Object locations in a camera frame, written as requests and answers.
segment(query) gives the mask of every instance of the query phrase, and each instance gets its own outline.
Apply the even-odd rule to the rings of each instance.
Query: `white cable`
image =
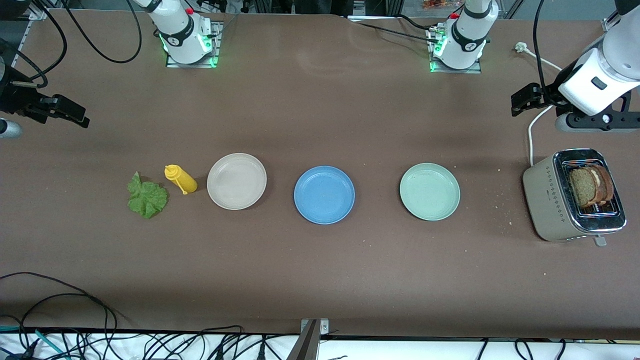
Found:
[[[513,49],[517,52],[517,53],[526,53],[529,54],[531,56],[533,56],[534,58],[537,58],[536,54],[531,52],[531,50],[529,50],[527,48],[527,44],[524,42],[519,42],[516,44],[516,46],[513,47]],[[558,65],[552,63],[551,61],[545,60],[543,58],[540,58],[540,61],[542,61],[543,63],[546,63],[547,65],[553,66],[558,70],[562,70],[561,67],[559,67]]]
[[[531,122],[531,124],[529,124],[529,129],[527,130],[527,134],[529,135],[529,164],[531,166],[533,166],[533,138],[531,136],[531,128],[533,127],[533,124],[535,124],[536,121],[538,121],[538,119],[542,117],[542,115],[544,115],[547,111],[551,110],[551,108],[553,107],[554,107],[553,105],[547,106],[547,108],[542,110],[539,114],[537,114],[536,117],[533,118],[533,121]]]

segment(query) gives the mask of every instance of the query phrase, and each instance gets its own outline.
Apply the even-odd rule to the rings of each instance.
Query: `plate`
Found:
[[[266,187],[267,172],[260,160],[243,153],[218,160],[207,178],[211,200],[227,210],[242,210],[255,204]]]
[[[404,173],[400,181],[400,198],[416,217],[437,221],[456,211],[460,203],[460,186],[446,168],[423,163]]]
[[[293,199],[304,218],[315,224],[329,225],[349,214],[356,201],[356,191],[342,170],[320,166],[300,176]]]

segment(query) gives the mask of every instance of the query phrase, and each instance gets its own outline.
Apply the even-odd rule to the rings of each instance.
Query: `white plate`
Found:
[[[211,200],[227,210],[242,210],[255,204],[266,187],[267,172],[260,160],[243,153],[218,160],[207,178]]]

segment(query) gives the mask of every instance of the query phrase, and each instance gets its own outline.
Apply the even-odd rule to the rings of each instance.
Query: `blue plate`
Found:
[[[314,167],[298,179],[293,200],[304,218],[329,225],[349,214],[356,201],[356,190],[351,179],[339,168]]]

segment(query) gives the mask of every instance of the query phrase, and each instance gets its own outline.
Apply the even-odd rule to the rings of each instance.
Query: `toaster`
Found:
[[[615,183],[611,201],[586,208],[578,206],[569,172],[590,165],[601,165],[609,172],[602,155],[593,149],[559,151],[524,172],[522,182],[529,213],[544,240],[571,241],[590,236],[601,247],[607,245],[603,235],[615,233],[627,224]]]

